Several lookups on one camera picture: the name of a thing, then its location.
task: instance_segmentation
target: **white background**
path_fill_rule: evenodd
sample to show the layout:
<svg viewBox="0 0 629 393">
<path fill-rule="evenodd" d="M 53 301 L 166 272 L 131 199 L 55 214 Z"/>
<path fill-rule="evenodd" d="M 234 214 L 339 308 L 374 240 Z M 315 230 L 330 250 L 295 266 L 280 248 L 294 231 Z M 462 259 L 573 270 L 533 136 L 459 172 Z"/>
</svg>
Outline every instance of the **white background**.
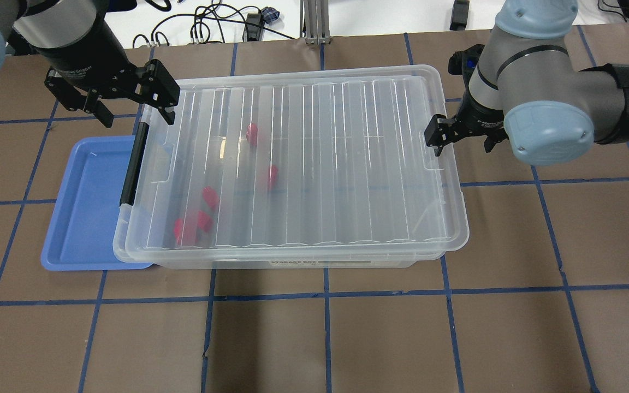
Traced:
<svg viewBox="0 0 629 393">
<path fill-rule="evenodd" d="M 198 5 L 209 5 L 210 0 L 185 0 L 178 4 L 170 0 L 172 10 L 163 13 L 144 0 L 138 6 L 124 13 L 109 13 L 106 20 L 124 47 L 132 47 L 132 40 L 138 33 L 149 37 L 152 28 L 165 17 L 175 13 L 193 13 Z M 236 8 L 245 5 L 274 7 L 281 12 L 280 19 L 267 25 L 278 32 L 299 37 L 299 0 L 223 0 Z M 579 0 L 579 15 L 574 24 L 594 25 L 601 23 L 623 23 L 618 15 L 604 13 L 596 7 L 597 0 Z M 617 0 L 606 0 L 617 4 Z M 494 17 L 504 0 L 470 0 L 470 15 L 467 29 L 491 29 Z M 331 35 L 377 35 L 392 33 L 442 32 L 449 30 L 453 0 L 329 0 L 329 28 Z M 221 8 L 220 15 L 232 11 Z M 256 12 L 253 8 L 246 12 Z M 165 33 L 172 45 L 190 43 L 189 28 L 191 17 L 176 17 L 164 23 L 159 31 Z M 211 40 L 219 39 L 217 25 L 206 21 L 212 30 Z M 227 42 L 242 41 L 242 25 L 222 23 Z M 264 40 L 284 39 L 274 33 L 264 32 Z"/>
</svg>

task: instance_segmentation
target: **black handle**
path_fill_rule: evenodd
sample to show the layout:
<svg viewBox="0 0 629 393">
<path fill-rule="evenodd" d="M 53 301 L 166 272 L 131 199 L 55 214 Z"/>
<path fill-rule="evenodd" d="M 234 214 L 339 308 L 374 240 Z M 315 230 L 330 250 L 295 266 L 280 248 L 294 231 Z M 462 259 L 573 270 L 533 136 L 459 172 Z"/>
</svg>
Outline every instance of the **black handle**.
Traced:
<svg viewBox="0 0 629 393">
<path fill-rule="evenodd" d="M 137 192 L 138 188 L 140 167 L 142 166 L 142 157 L 145 154 L 145 145 L 147 144 L 147 134 L 149 131 L 149 124 L 145 122 L 138 123 L 138 131 L 137 134 L 135 134 L 135 143 L 133 144 L 133 151 L 130 154 L 128 171 L 125 173 L 123 192 L 120 194 L 121 205 L 129 204 L 132 206 L 135 203 L 135 192 Z"/>
</svg>

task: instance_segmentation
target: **blue plastic tray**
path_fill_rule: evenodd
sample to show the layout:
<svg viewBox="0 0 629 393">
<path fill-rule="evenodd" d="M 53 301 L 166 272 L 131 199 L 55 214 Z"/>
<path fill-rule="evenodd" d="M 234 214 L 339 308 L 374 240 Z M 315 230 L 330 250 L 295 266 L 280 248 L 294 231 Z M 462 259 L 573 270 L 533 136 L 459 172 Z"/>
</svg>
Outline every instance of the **blue plastic tray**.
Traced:
<svg viewBox="0 0 629 393">
<path fill-rule="evenodd" d="M 118 201 L 134 136 L 82 139 L 72 149 L 40 261 L 48 270 L 144 269 L 113 254 Z"/>
</svg>

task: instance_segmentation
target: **translucent lid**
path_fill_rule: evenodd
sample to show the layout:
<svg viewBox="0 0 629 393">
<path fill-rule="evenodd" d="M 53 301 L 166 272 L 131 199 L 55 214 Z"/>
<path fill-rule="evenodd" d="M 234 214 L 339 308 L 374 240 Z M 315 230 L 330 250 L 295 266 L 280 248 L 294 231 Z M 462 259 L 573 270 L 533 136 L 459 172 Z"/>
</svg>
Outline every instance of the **translucent lid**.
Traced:
<svg viewBox="0 0 629 393">
<path fill-rule="evenodd" d="M 444 114 L 423 65 L 180 81 L 176 121 L 145 110 L 124 261 L 376 261 L 467 241 L 454 152 L 424 144 Z"/>
</svg>

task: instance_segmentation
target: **plastic container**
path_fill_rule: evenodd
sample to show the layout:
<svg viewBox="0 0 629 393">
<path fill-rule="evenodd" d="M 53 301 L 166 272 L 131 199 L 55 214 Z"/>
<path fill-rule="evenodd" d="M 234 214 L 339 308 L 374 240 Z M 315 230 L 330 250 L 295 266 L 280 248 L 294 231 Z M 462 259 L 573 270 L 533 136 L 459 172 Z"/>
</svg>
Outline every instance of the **plastic container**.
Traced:
<svg viewBox="0 0 629 393">
<path fill-rule="evenodd" d="M 113 254 L 118 200 L 134 136 L 85 138 L 72 148 L 40 262 L 47 270 L 144 269 Z"/>
<path fill-rule="evenodd" d="M 434 157 L 424 144 L 431 116 L 445 113 L 432 67 L 180 85 L 173 126 L 154 109 L 143 114 L 149 131 L 137 186 L 126 179 L 118 259 L 175 269 L 405 267 L 467 241 L 452 147 Z"/>
</svg>

